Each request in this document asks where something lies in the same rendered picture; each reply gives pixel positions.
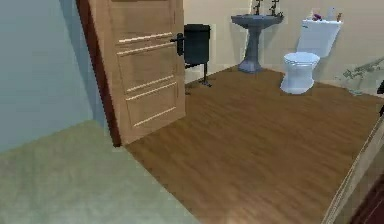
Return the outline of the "black bin on stand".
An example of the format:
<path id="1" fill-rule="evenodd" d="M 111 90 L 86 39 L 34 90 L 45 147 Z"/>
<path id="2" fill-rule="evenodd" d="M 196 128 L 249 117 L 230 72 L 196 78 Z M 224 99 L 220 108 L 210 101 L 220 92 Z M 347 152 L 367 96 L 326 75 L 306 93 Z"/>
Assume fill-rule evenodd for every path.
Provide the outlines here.
<path id="1" fill-rule="evenodd" d="M 203 79 L 200 83 L 211 87 L 207 79 L 209 61 L 209 43 L 211 28 L 207 24 L 186 24 L 184 26 L 185 68 L 203 65 Z"/>

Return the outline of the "light wooden room door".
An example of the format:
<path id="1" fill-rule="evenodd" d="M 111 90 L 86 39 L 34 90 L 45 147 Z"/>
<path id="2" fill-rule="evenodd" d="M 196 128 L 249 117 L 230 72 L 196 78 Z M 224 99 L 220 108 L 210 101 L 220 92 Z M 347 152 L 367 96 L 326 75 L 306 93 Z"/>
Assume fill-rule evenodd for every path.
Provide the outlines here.
<path id="1" fill-rule="evenodd" d="M 183 0 L 75 0 L 113 145 L 186 115 Z"/>

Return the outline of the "grey pedestal sink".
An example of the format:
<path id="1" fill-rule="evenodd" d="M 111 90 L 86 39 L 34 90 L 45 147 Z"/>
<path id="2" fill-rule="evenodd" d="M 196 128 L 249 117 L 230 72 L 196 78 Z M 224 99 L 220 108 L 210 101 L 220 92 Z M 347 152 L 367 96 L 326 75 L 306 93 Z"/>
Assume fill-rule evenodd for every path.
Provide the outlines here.
<path id="1" fill-rule="evenodd" d="M 231 21 L 248 31 L 247 47 L 244 59 L 238 65 L 238 70 L 256 74 L 263 70 L 259 63 L 259 37 L 263 29 L 279 24 L 283 16 L 243 14 L 231 17 Z"/>

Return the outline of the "white toilet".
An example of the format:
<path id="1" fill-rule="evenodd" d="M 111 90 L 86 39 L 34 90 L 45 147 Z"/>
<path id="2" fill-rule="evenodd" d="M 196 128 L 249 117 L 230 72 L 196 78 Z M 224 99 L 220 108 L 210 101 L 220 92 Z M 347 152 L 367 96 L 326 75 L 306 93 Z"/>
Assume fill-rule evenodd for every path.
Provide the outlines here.
<path id="1" fill-rule="evenodd" d="M 296 50 L 283 57 L 282 91 L 303 94 L 313 87 L 313 72 L 320 60 L 329 56 L 342 25 L 340 21 L 328 20 L 304 19 L 301 22 Z"/>

